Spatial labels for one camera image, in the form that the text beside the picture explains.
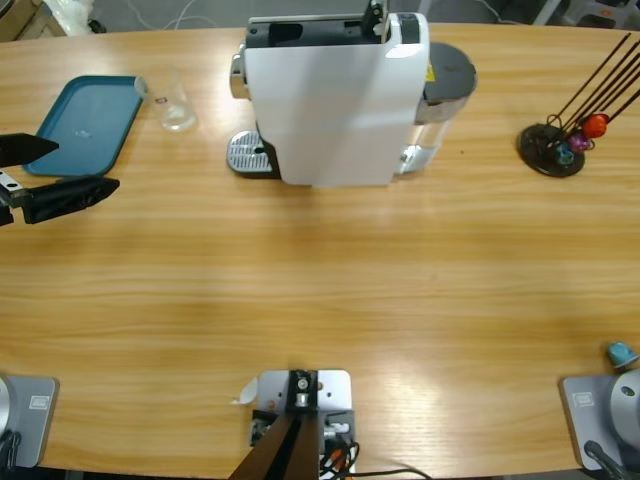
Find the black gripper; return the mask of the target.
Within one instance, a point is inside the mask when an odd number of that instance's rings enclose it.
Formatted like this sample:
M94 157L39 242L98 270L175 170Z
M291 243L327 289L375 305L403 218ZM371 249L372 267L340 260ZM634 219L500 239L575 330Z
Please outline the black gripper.
M1 134L0 167L29 164L58 148L58 143L35 135ZM101 176L70 178L29 189L24 203L23 186L4 170L0 182L1 226L14 222L16 209L22 208L27 224L37 224L90 208L120 187L119 180Z

